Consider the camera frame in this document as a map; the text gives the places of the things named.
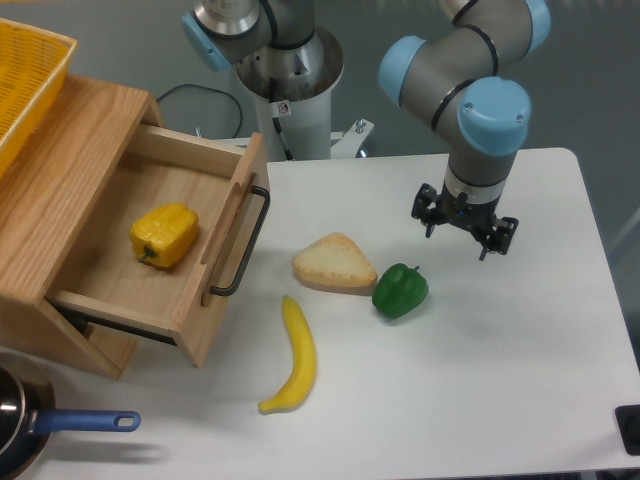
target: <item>toy banana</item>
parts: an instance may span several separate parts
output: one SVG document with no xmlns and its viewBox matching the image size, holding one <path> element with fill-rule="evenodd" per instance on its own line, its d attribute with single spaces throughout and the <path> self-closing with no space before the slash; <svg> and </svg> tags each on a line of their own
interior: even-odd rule
<svg viewBox="0 0 640 480">
<path fill-rule="evenodd" d="M 304 312 L 298 302 L 282 297 L 282 318 L 293 347 L 293 369 L 289 379 L 273 398 L 258 404 L 262 414 L 290 412 L 302 405 L 316 379 L 316 348 Z"/>
</svg>

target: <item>plastic basket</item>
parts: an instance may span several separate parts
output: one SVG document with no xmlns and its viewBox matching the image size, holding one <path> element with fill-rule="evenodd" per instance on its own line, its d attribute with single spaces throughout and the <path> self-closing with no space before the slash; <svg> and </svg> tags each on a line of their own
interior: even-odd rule
<svg viewBox="0 0 640 480">
<path fill-rule="evenodd" d="M 0 18 L 0 177 L 58 95 L 76 46 Z"/>
</svg>

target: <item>blue pan handle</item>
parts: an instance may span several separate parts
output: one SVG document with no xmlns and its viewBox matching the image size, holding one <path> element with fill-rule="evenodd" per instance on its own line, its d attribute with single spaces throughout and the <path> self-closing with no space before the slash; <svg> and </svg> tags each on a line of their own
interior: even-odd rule
<svg viewBox="0 0 640 480">
<path fill-rule="evenodd" d="M 41 410 L 32 433 L 48 435 L 59 430 L 84 432 L 133 432 L 140 426 L 140 414 L 111 410 Z"/>
</svg>

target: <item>green bell pepper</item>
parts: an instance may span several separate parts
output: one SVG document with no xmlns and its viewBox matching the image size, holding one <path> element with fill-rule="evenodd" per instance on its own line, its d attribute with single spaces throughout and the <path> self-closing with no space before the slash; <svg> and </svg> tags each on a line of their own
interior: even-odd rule
<svg viewBox="0 0 640 480">
<path fill-rule="evenodd" d="M 396 263 L 380 277 L 371 300 L 385 317 L 394 320 L 406 315 L 427 298 L 429 285 L 418 268 Z"/>
</svg>

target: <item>pot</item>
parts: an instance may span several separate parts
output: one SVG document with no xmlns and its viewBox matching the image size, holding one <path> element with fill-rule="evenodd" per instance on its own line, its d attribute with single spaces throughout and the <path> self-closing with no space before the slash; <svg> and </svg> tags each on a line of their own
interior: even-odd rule
<svg viewBox="0 0 640 480">
<path fill-rule="evenodd" d="M 133 432 L 140 415 L 119 410 L 63 410 L 46 373 L 15 355 L 0 355 L 0 478 L 15 478 L 60 430 Z"/>
</svg>

